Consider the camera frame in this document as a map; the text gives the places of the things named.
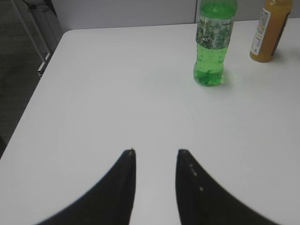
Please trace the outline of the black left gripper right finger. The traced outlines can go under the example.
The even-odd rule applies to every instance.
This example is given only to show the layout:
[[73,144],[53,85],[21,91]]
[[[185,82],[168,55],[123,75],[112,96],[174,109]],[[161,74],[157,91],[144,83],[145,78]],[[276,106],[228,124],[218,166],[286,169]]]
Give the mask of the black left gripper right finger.
[[176,200],[183,225],[272,225],[221,187],[188,150],[179,150]]

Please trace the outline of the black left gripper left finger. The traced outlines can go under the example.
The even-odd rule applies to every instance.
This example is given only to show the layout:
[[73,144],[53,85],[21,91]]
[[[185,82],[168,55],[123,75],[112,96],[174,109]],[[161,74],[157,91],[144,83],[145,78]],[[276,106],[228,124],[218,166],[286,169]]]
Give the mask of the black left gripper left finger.
[[128,225],[136,188],[136,153],[125,150],[82,197],[41,225]]

